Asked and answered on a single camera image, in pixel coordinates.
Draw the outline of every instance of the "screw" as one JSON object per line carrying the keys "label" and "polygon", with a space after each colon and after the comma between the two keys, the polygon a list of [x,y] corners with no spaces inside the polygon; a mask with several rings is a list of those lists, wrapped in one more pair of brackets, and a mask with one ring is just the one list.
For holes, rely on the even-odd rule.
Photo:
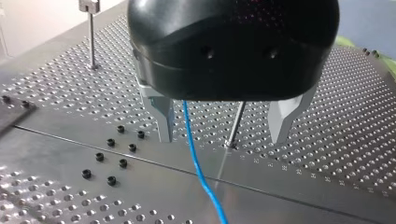
{"label": "screw", "polygon": [[90,170],[83,170],[82,171],[82,177],[84,177],[84,179],[89,179],[91,178],[91,171]]}
{"label": "screw", "polygon": [[124,126],[120,125],[119,127],[117,127],[117,132],[124,133],[125,132]]}
{"label": "screw", "polygon": [[132,152],[136,152],[136,145],[135,144],[130,144],[129,145],[129,150]]}
{"label": "screw", "polygon": [[114,139],[109,138],[107,139],[107,145],[110,147],[114,147],[114,145],[116,145],[116,141],[114,141]]}
{"label": "screw", "polygon": [[145,138],[145,132],[143,132],[143,131],[137,132],[137,137],[140,138],[140,139]]}
{"label": "screw", "polygon": [[107,184],[108,184],[109,186],[115,186],[116,183],[117,183],[117,179],[116,179],[115,176],[109,176],[109,177],[107,178]]}
{"label": "screw", "polygon": [[3,102],[6,104],[11,102],[11,98],[9,98],[9,96],[3,95],[1,98],[3,99]]}
{"label": "screw", "polygon": [[125,168],[128,165],[128,161],[125,159],[120,160],[120,167]]}
{"label": "screw", "polygon": [[22,101],[22,106],[25,108],[28,108],[30,106],[30,104],[27,101]]}
{"label": "screw", "polygon": [[96,153],[96,160],[97,161],[103,161],[105,159],[105,156],[103,155],[102,152]]}

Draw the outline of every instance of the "metal post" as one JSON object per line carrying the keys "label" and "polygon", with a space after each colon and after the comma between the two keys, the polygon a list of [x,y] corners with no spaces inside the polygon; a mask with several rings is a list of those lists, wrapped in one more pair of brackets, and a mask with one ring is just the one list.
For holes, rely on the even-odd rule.
{"label": "metal post", "polygon": [[242,115],[244,113],[246,101],[243,101],[239,104],[238,112],[236,113],[235,121],[233,122],[233,128],[231,129],[230,138],[226,142],[227,147],[235,147],[235,137],[236,132],[238,131],[239,123],[241,122]]}
{"label": "metal post", "polygon": [[88,12],[88,26],[89,26],[89,39],[90,39],[90,64],[91,69],[98,68],[95,63],[95,45],[94,45],[94,35],[93,35],[93,15]]}
{"label": "metal post", "polygon": [[94,70],[99,66],[95,61],[95,45],[94,45],[94,35],[93,35],[93,14],[100,12],[100,0],[78,0],[78,8],[82,12],[88,13],[88,26],[89,33],[88,38],[90,41],[90,63],[87,67]]}

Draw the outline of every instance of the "hole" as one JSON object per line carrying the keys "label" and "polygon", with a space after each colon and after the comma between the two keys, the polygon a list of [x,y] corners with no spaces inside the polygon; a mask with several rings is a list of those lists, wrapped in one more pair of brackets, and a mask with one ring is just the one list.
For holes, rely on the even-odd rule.
{"label": "hole", "polygon": [[209,46],[201,47],[201,54],[204,55],[207,59],[212,59],[215,56],[215,51]]}
{"label": "hole", "polygon": [[53,196],[55,194],[55,190],[51,189],[49,191],[47,191],[47,196]]}
{"label": "hole", "polygon": [[84,200],[84,201],[81,202],[81,205],[86,207],[86,206],[90,205],[90,203],[91,203],[90,200]]}
{"label": "hole", "polygon": [[60,209],[57,209],[52,212],[53,217],[59,217],[61,214],[62,214],[62,210],[60,210]]}
{"label": "hole", "polygon": [[131,207],[131,209],[134,210],[134,211],[136,211],[136,210],[139,209],[139,208],[140,208],[140,205],[139,205],[139,204],[132,205],[132,207]]}
{"label": "hole", "polygon": [[46,216],[39,216],[38,218],[37,218],[37,220],[38,221],[44,221],[44,220],[46,220]]}
{"label": "hole", "polygon": [[72,222],[78,222],[81,219],[81,216],[79,215],[74,215],[72,216],[72,218],[70,219]]}
{"label": "hole", "polygon": [[68,187],[68,186],[61,187],[61,190],[63,190],[63,191],[67,191],[68,189],[70,189],[70,187]]}
{"label": "hole", "polygon": [[79,196],[84,196],[84,195],[86,195],[86,194],[87,194],[87,191],[85,191],[85,190],[82,190],[82,191],[80,191],[80,192],[78,193]]}
{"label": "hole", "polygon": [[109,221],[111,221],[111,220],[113,220],[113,219],[114,219],[114,217],[111,216],[111,215],[106,216],[106,217],[104,218],[105,222],[109,222]]}
{"label": "hole", "polygon": [[64,200],[67,201],[67,202],[72,201],[73,200],[73,195],[68,194],[68,195],[64,196]]}
{"label": "hole", "polygon": [[30,191],[35,191],[35,190],[38,189],[38,186],[37,186],[37,185],[32,185],[32,186],[30,186],[28,189],[29,189]]}
{"label": "hole", "polygon": [[108,209],[108,205],[107,205],[107,204],[103,204],[103,205],[101,205],[101,206],[99,207],[99,209],[100,209],[102,212],[105,212],[105,211],[107,211],[107,209]]}
{"label": "hole", "polygon": [[97,196],[95,199],[96,199],[97,202],[100,202],[100,201],[102,201],[104,198],[105,198],[105,196],[99,195],[99,196]]}
{"label": "hole", "polygon": [[41,210],[43,210],[43,208],[44,208],[43,204],[38,204],[38,205],[35,206],[35,210],[36,211],[41,211]]}
{"label": "hole", "polygon": [[95,211],[93,211],[93,210],[88,210],[87,211],[87,216],[91,217],[93,215],[95,215]]}
{"label": "hole", "polygon": [[75,205],[70,205],[69,207],[68,207],[68,209],[69,209],[69,211],[74,211],[74,210],[76,210],[76,206]]}
{"label": "hole", "polygon": [[120,211],[118,212],[118,214],[119,214],[120,217],[125,217],[125,215],[126,215],[126,210],[122,209],[122,210],[120,210]]}
{"label": "hole", "polygon": [[115,202],[114,202],[114,205],[120,205],[120,204],[122,204],[121,201],[115,201]]}
{"label": "hole", "polygon": [[23,217],[24,215],[26,215],[27,214],[27,212],[26,212],[26,210],[21,210],[19,213],[18,213],[18,216],[20,216],[20,217]]}
{"label": "hole", "polygon": [[137,221],[144,221],[144,220],[145,220],[145,216],[143,216],[143,215],[137,215],[136,220],[137,220]]}

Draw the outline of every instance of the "blue cable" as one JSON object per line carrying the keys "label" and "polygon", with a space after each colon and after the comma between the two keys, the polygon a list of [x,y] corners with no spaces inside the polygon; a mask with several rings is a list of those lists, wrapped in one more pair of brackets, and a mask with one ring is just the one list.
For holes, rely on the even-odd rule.
{"label": "blue cable", "polygon": [[192,161],[194,162],[195,170],[198,175],[198,179],[201,182],[202,188],[206,191],[206,194],[209,196],[210,200],[212,200],[213,205],[215,205],[216,210],[218,211],[218,216],[221,224],[228,224],[227,217],[221,207],[221,204],[216,197],[215,193],[212,189],[207,185],[204,174],[202,173],[201,166],[198,162],[197,154],[195,153],[194,142],[192,141],[192,134],[190,128],[190,119],[189,119],[189,109],[187,107],[187,102],[183,101],[183,110],[184,110],[184,119],[186,120],[186,129],[187,129],[187,137],[189,139],[190,145],[190,153],[192,157]]}

